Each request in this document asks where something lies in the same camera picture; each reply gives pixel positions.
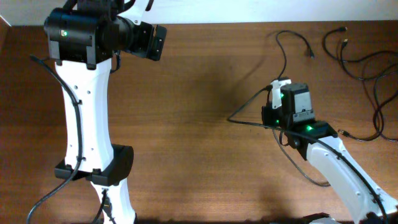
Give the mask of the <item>black USB cable long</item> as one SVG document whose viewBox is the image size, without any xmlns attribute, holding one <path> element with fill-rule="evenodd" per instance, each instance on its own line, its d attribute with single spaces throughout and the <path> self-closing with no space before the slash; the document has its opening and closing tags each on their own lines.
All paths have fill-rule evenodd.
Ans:
<svg viewBox="0 0 398 224">
<path fill-rule="evenodd" d="M 279 36 L 280 36 L 281 34 L 292 34 L 292 35 L 298 37 L 299 39 L 302 39 L 302 40 L 304 41 L 306 47 L 307 47 L 307 52 L 308 52 L 307 54 L 308 54 L 308 57 L 309 57 L 309 58 L 315 58 L 315 54 L 314 54 L 314 52 L 313 52 L 313 50 L 312 50 L 312 47 L 311 47 L 309 41 L 308 41 L 302 34 L 299 34 L 299 33 L 295 32 L 295 31 L 292 31 L 292 30 L 281 30 L 281 31 L 278 31 L 278 33 L 276 33 L 276 35 L 275 35 L 275 41 L 277 42 L 277 45 L 279 46 L 279 48 L 280 48 L 281 51 L 282 51 L 282 55 L 283 55 L 283 58 L 284 58 L 284 64 L 283 64 L 282 70 L 281 70 L 281 72 L 279 73 L 277 79 L 280 79 L 280 78 L 282 77 L 282 75 L 284 74 L 285 69 L 286 69 L 286 67 L 287 67 L 287 55 L 286 55 L 286 52 L 285 52 L 285 49 L 284 49 L 282 43 L 281 43 L 280 40 L 279 40 Z M 282 137 L 283 137 L 283 135 L 284 135 L 284 132 L 280 131 L 278 137 L 276 136 L 276 132 L 275 132 L 275 131 L 273 131 L 272 133 L 273 133 L 273 135 L 274 135 L 275 140 L 276 140 L 277 143 L 278 143 L 278 146 L 279 146 L 280 150 L 283 152 L 283 154 L 284 154 L 284 155 L 286 156 L 286 158 L 290 161 L 290 163 L 300 172 L 300 174 L 301 174 L 305 179 L 307 179 L 311 184 L 316 185 L 316 186 L 318 186 L 318 187 L 324 187 L 324 188 L 330 187 L 330 184 L 329 184 L 328 182 L 317 182 L 317 181 L 313 180 L 311 177 L 309 177 L 309 176 L 308 176 L 308 175 L 295 163 L 295 161 L 289 156 L 289 154 L 288 154 L 288 153 L 285 151 L 285 149 L 284 149 L 284 147 L 287 146 L 287 144 L 282 144 Z"/>
</svg>

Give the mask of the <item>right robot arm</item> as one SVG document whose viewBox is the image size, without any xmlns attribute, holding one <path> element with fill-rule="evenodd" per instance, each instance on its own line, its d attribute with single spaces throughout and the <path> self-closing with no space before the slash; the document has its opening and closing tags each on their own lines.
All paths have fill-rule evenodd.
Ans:
<svg viewBox="0 0 398 224">
<path fill-rule="evenodd" d="M 319 171 L 342 200 L 355 223 L 397 223 L 397 199 L 387 194 L 351 157 L 326 121 L 315 118 L 305 83 L 274 80 L 272 99 L 262 108 L 265 126 L 279 128 L 287 145 Z"/>
</svg>

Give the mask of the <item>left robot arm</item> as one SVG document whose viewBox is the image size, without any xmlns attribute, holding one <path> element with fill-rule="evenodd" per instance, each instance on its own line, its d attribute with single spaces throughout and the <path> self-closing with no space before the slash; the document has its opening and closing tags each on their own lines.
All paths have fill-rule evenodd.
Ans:
<svg viewBox="0 0 398 224">
<path fill-rule="evenodd" d="M 108 81 L 122 52 L 161 58 L 166 28 L 141 19 L 151 7 L 152 1 L 67 1 L 44 23 L 67 122 L 67 152 L 55 175 L 64 183 L 91 183 L 101 202 L 95 223 L 137 220 L 127 186 L 134 151 L 110 140 Z"/>
</svg>

